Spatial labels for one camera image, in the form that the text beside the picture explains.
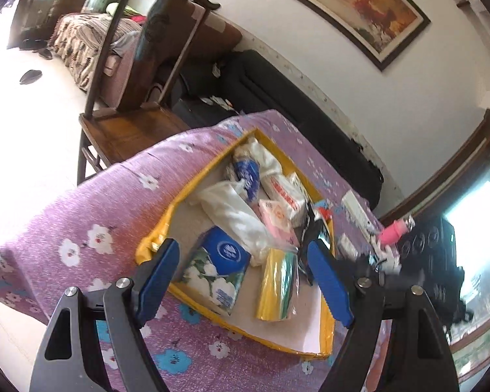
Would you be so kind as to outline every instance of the open box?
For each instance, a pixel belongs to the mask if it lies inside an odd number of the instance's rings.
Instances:
[[[244,134],[240,140],[214,158],[182,189],[164,212],[154,230],[140,242],[136,250],[136,263],[141,264],[150,260],[154,249],[157,249],[167,237],[173,238],[180,245],[180,263],[168,288],[171,294],[222,327],[250,337],[268,347],[303,356],[326,357],[332,353],[335,321],[319,287],[309,286],[301,275],[299,295],[295,299],[296,315],[288,320],[277,322],[261,321],[255,317],[263,279],[261,267],[247,268],[230,316],[217,314],[196,302],[178,283],[199,235],[214,225],[201,205],[189,203],[189,197],[223,180],[223,172],[230,163],[234,150],[244,144],[250,136],[254,136],[278,159],[282,165],[283,174],[288,175],[292,172],[298,174],[313,202],[322,200],[319,192],[292,160],[265,134],[254,129]],[[329,228],[331,237],[333,237],[331,222],[329,222]]]

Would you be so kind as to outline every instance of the painting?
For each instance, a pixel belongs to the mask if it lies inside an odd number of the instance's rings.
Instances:
[[[298,0],[347,36],[383,70],[430,23],[412,0]]]

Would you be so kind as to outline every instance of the silver bolt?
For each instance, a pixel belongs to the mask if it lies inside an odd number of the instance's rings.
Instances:
[[[368,289],[372,285],[372,280],[367,279],[367,277],[361,277],[357,280],[357,285],[363,289]]]
[[[416,296],[420,296],[423,294],[424,290],[421,286],[412,286],[411,287],[412,293]]]
[[[129,284],[131,284],[131,280],[127,277],[122,277],[116,282],[116,287],[119,289],[125,289]]]
[[[76,292],[78,292],[78,288],[76,286],[71,286],[71,287],[68,287],[64,293],[65,293],[65,296],[74,296],[74,295],[76,295]]]

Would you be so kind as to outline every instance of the pink packet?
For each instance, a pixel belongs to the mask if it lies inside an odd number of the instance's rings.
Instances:
[[[299,241],[290,224],[290,220],[285,214],[285,209],[280,202],[273,200],[260,200],[259,211],[261,221],[267,227],[267,230],[276,239],[285,241],[293,246],[298,247]]]

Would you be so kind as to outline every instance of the tablecloth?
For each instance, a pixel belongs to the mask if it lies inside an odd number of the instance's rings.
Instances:
[[[327,198],[335,240],[346,233],[358,250],[368,251],[341,205],[350,186],[294,125],[279,112],[267,111],[170,137],[58,198],[17,238],[0,247],[0,302],[47,323],[67,286],[95,290],[131,276],[136,246],[177,193],[244,131],[256,127]],[[106,324],[98,321],[97,326],[111,384],[124,390]],[[388,327],[382,324],[376,356]],[[216,326],[167,293],[141,333],[171,392],[301,392],[319,389],[345,329],[336,324],[334,352],[327,360],[304,361]]]

